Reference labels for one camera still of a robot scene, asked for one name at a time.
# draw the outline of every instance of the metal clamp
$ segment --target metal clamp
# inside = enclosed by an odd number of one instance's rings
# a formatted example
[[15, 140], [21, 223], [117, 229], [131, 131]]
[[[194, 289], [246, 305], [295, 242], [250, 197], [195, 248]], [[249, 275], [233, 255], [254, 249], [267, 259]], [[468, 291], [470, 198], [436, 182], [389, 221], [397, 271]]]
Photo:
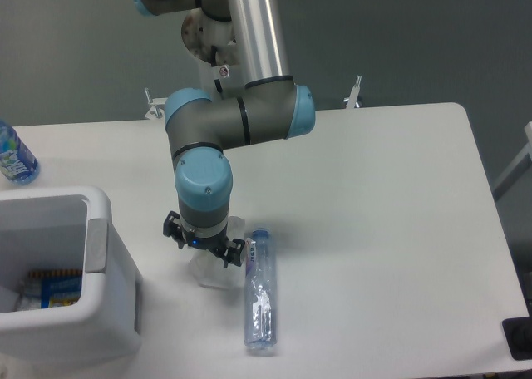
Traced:
[[146, 100], [148, 101], [148, 112], [144, 115], [146, 119], [160, 119], [165, 112], [161, 107], [165, 105], [167, 98], [155, 98], [151, 99], [150, 90], [144, 89]]

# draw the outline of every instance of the metal arm tube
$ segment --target metal arm tube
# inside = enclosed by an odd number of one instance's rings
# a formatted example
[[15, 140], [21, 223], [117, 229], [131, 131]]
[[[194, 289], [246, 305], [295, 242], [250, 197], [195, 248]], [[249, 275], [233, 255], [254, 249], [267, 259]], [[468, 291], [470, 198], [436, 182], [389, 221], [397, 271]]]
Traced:
[[289, 76], [277, 0], [229, 0], [246, 83]]

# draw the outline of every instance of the blue joint cap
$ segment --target blue joint cap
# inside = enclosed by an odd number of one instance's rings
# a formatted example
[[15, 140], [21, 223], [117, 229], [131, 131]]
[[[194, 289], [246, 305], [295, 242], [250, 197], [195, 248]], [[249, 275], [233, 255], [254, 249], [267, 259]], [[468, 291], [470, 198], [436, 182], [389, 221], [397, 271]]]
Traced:
[[144, 3], [142, 3], [141, 0], [133, 0], [133, 3], [135, 4], [136, 10], [140, 12], [142, 16], [154, 16], [153, 13], [151, 13], [145, 6]]
[[195, 88], [184, 88], [170, 95], [165, 103], [165, 128], [168, 126], [168, 121], [170, 121], [174, 113], [187, 103], [197, 101], [198, 99], [205, 99], [212, 102], [207, 92]]
[[209, 212], [229, 202], [233, 173], [227, 158], [215, 148], [199, 147], [186, 152], [177, 162], [175, 188], [191, 209]]
[[316, 124], [313, 95], [306, 86], [296, 86], [296, 89], [296, 106], [293, 108], [292, 124], [286, 139], [308, 134]]

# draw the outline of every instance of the white table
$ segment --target white table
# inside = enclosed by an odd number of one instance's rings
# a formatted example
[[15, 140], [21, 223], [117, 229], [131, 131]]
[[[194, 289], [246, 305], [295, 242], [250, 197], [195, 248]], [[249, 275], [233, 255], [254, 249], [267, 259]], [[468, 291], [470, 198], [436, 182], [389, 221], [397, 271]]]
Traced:
[[161, 233], [177, 208], [161, 121], [18, 131], [42, 162], [29, 186], [109, 195], [145, 278], [144, 340], [137, 355], [90, 367], [10, 359], [9, 377], [383, 379], [532, 367], [505, 343], [501, 321], [527, 310], [458, 105], [320, 111], [310, 135], [226, 152], [230, 213], [269, 224], [279, 241], [272, 357], [244, 348], [242, 290], [199, 288], [185, 269], [193, 251]]

